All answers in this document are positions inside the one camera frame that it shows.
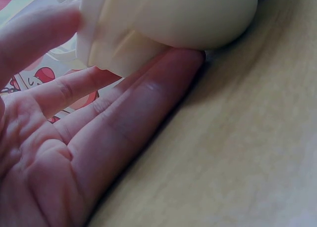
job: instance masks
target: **rounded plastic shape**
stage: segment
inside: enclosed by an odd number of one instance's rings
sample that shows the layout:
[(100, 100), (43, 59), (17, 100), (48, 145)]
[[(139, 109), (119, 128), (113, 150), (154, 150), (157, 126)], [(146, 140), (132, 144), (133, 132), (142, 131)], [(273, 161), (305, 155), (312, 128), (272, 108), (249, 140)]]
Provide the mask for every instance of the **rounded plastic shape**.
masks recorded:
[(81, 0), (76, 56), (127, 77), (169, 47), (206, 50), (240, 36), (258, 0)]
[(172, 47), (213, 49), (247, 29), (257, 4), (258, 0), (147, 0), (133, 27)]

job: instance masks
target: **human hand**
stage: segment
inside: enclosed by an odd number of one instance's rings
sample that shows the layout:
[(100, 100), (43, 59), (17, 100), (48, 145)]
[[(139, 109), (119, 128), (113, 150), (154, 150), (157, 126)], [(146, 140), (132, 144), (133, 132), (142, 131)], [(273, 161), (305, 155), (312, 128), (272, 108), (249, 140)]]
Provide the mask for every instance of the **human hand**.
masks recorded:
[[(0, 87), (69, 40), (79, 24), (72, 6), (8, 24), (0, 31)], [(119, 78), (93, 67), (0, 99), (0, 226), (82, 226), (203, 60), (200, 52), (172, 49), (54, 124), (47, 119)]]

